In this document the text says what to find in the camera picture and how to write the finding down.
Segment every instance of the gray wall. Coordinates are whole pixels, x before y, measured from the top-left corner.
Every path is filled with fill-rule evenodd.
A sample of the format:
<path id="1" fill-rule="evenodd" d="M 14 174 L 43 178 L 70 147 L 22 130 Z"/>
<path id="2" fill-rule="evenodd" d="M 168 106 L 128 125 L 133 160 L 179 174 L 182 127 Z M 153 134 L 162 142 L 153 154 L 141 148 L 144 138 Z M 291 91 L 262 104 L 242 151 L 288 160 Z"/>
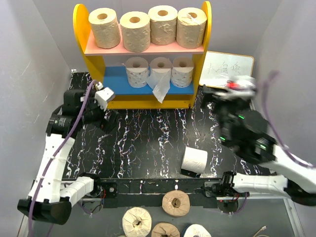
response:
<path id="1" fill-rule="evenodd" d="M 62 52 L 68 66 L 78 71 L 86 71 L 86 66 L 78 50 L 73 30 L 73 10 L 77 3 L 83 3 L 89 12 L 109 7 L 116 11 L 118 19 L 129 11 L 148 10 L 156 5 L 172 5 L 177 10 L 184 7 L 200 8 L 203 0 L 33 0 L 46 23 L 49 31 Z M 210 0 L 212 5 L 213 25 L 209 50 L 253 55 L 264 31 L 274 16 L 281 0 Z M 127 57 L 106 57 L 109 66 L 117 66 Z"/>
<path id="2" fill-rule="evenodd" d="M 35 179 L 53 109 L 62 102 L 70 69 L 31 0 L 0 8 L 0 236 L 16 236 L 17 210 Z"/>
<path id="3" fill-rule="evenodd" d="M 255 76 L 281 72 L 271 87 L 268 110 L 292 153 L 316 165 L 316 1 L 284 0 L 254 54 Z M 307 237 L 315 236 L 316 209 L 296 205 Z"/>

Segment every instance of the brown paper roll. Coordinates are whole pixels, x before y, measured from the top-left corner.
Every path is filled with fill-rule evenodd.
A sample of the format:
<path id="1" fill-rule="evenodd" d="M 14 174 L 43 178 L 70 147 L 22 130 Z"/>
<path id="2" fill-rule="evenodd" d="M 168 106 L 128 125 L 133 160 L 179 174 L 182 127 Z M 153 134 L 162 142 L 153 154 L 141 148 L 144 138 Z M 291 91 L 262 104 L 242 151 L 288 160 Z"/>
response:
<path id="1" fill-rule="evenodd" d="M 152 231 L 152 237 L 180 237 L 178 229 L 169 223 L 158 223 Z"/>
<path id="2" fill-rule="evenodd" d="M 162 208 L 171 216 L 185 216 L 190 210 L 189 196 L 180 190 L 170 191 L 162 199 Z"/>

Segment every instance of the marble tabletop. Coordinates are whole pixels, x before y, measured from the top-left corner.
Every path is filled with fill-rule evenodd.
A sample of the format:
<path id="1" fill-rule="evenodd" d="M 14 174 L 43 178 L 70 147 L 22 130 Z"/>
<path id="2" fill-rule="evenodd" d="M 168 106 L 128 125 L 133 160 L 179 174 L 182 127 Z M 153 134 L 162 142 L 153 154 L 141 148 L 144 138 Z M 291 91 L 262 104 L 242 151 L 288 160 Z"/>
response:
<path id="1" fill-rule="evenodd" d="M 86 89 L 89 73 L 74 73 L 70 89 Z M 93 125 L 78 133 L 63 174 L 75 179 L 83 172 L 100 178 L 165 179 L 186 178 L 181 174 L 185 147 L 208 152 L 201 177 L 221 178 L 224 171 L 269 175 L 268 169 L 251 165 L 221 146 L 213 104 L 200 108 L 197 93 L 193 109 L 119 110 L 119 125 L 104 134 Z"/>

